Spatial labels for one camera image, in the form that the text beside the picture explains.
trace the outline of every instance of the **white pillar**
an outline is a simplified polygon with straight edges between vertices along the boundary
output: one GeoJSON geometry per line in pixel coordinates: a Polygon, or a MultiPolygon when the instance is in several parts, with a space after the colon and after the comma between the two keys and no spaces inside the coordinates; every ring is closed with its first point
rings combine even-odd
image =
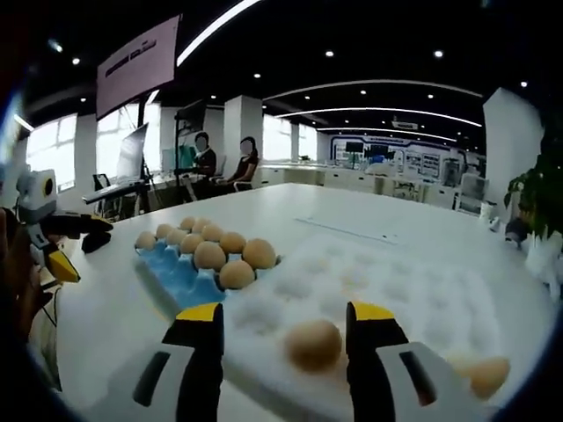
{"type": "Polygon", "coordinates": [[[486,124],[486,198],[502,200],[510,180],[536,163],[544,129],[539,113],[514,92],[499,88],[483,105],[486,124]]]}
{"type": "Polygon", "coordinates": [[[291,125],[291,161],[299,160],[299,125],[291,125]]]}
{"type": "Polygon", "coordinates": [[[262,100],[240,96],[225,103],[223,153],[226,155],[224,175],[229,178],[237,169],[240,142],[246,136],[256,140],[259,156],[262,155],[262,100]]]}

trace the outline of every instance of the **blue egg tray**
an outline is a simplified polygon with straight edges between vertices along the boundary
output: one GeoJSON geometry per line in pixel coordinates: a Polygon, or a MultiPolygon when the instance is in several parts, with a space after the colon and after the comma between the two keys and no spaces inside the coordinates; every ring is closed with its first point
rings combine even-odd
{"type": "MultiPolygon", "coordinates": [[[[152,251],[136,249],[136,252],[153,276],[151,293],[165,296],[164,306],[172,306],[168,309],[172,315],[205,303],[222,302],[237,293],[236,290],[219,288],[219,274],[215,270],[195,268],[193,254],[180,254],[177,245],[169,246],[165,240],[158,240],[152,251]]],[[[228,256],[228,261],[237,259],[242,259],[240,254],[228,256]]],[[[257,270],[256,279],[267,271],[257,270]]]]}

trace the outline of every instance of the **black shirt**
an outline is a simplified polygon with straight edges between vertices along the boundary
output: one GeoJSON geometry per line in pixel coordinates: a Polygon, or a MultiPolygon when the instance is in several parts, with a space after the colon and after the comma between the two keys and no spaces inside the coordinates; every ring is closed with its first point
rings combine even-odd
{"type": "Polygon", "coordinates": [[[235,171],[235,174],[232,175],[231,179],[235,180],[237,178],[242,178],[246,174],[246,171],[248,170],[248,166],[251,164],[258,165],[258,161],[259,159],[257,156],[249,156],[249,157],[243,156],[238,162],[237,171],[235,171]]]}
{"type": "Polygon", "coordinates": [[[213,176],[217,168],[217,155],[214,150],[209,148],[194,159],[194,164],[196,167],[202,169],[202,171],[200,171],[201,174],[213,176]]]}

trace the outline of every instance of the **pillar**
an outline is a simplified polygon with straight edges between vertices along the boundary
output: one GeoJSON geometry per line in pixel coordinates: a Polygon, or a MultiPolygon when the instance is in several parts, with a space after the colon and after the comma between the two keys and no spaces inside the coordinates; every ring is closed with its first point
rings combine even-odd
{"type": "Polygon", "coordinates": [[[237,169],[240,159],[240,142],[246,136],[256,140],[259,156],[262,156],[262,100],[240,96],[225,103],[223,153],[226,156],[225,177],[230,177],[237,169]]]}
{"type": "Polygon", "coordinates": [[[291,124],[291,161],[299,161],[299,125],[291,124]]]}

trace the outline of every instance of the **hand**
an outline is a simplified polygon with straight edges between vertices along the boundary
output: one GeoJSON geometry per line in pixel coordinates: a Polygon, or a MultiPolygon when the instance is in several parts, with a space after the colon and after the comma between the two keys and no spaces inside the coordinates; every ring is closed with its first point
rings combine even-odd
{"type": "Polygon", "coordinates": [[[0,209],[0,259],[3,261],[3,282],[12,293],[16,324],[24,338],[29,336],[35,314],[52,297],[51,294],[41,291],[39,271],[33,262],[30,244],[27,230],[20,226],[11,248],[8,249],[6,214],[0,209]]]}

